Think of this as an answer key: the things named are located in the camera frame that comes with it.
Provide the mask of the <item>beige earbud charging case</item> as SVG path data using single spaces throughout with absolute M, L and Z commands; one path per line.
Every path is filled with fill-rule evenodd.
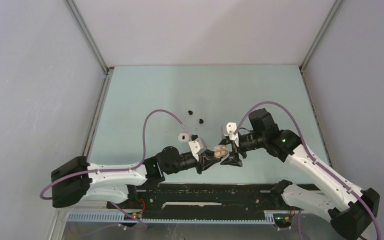
M 227 146 L 224 145 L 224 144 L 219 144 L 219 145 L 216 145 L 214 148 L 213 148 L 213 156 L 216 157 L 216 158 L 224 158 L 226 156 L 229 155 L 229 151 L 227 149 Z

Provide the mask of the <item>white earbud charging case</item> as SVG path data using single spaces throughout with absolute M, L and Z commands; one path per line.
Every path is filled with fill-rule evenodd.
M 188 133 L 180 133 L 178 135 L 179 142 L 189 142 L 190 139 L 191 139 L 191 136 Z

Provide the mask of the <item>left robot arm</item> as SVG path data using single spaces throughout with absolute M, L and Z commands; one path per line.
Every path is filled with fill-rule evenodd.
M 221 145 L 197 156 L 168 146 L 136 169 L 88 163 L 87 157 L 77 156 L 51 172 L 52 206 L 66 208 L 80 201 L 105 201 L 133 208 L 138 202 L 137 187 L 155 186 L 165 181 L 166 175 L 189 169 L 200 174 L 227 154 Z

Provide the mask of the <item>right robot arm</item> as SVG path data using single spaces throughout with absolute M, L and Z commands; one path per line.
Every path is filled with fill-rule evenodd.
M 272 115 L 264 108 L 248 115 L 252 130 L 239 134 L 239 126 L 228 122 L 222 126 L 224 143 L 232 145 L 232 156 L 224 165 L 241 165 L 239 156 L 253 150 L 266 152 L 286 165 L 305 174 L 321 191 L 315 193 L 289 180 L 281 180 L 271 189 L 271 204 L 277 209 L 297 207 L 330 223 L 346 240 L 370 240 L 380 195 L 373 189 L 362 189 L 350 182 L 314 154 L 302 137 L 291 130 L 279 129 Z

